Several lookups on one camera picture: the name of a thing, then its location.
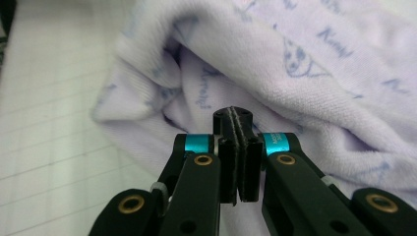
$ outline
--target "brass screw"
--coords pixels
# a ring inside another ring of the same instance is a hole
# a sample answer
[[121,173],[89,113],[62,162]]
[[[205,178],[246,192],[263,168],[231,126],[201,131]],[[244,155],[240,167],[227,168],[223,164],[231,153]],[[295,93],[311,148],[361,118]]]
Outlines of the brass screw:
[[367,195],[366,201],[373,208],[386,213],[395,213],[398,211],[398,206],[391,199],[378,194]]
[[291,155],[287,155],[287,154],[281,154],[279,155],[276,160],[278,162],[280,162],[281,164],[286,164],[286,165],[293,165],[295,164],[295,158],[292,157]]
[[194,158],[194,162],[198,165],[210,165],[212,163],[212,158],[208,155],[199,155]]
[[119,203],[119,211],[124,214],[134,213],[140,210],[145,204],[145,199],[141,195],[130,195]]

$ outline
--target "tiled surface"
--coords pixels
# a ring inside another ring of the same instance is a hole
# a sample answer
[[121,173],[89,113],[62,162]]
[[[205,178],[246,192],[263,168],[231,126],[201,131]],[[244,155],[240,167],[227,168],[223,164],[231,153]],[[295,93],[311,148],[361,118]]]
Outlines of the tiled surface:
[[0,236],[87,235],[117,193],[156,180],[89,110],[134,0],[20,0],[0,82]]

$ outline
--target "white towel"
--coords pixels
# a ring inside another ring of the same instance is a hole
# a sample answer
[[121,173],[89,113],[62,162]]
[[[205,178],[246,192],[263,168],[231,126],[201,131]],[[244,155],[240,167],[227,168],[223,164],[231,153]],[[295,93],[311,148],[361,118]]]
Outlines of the white towel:
[[[295,133],[348,197],[372,186],[417,207],[415,38],[371,0],[139,1],[92,117],[159,174],[176,134],[240,106]],[[261,203],[222,210],[232,235],[268,234]]]

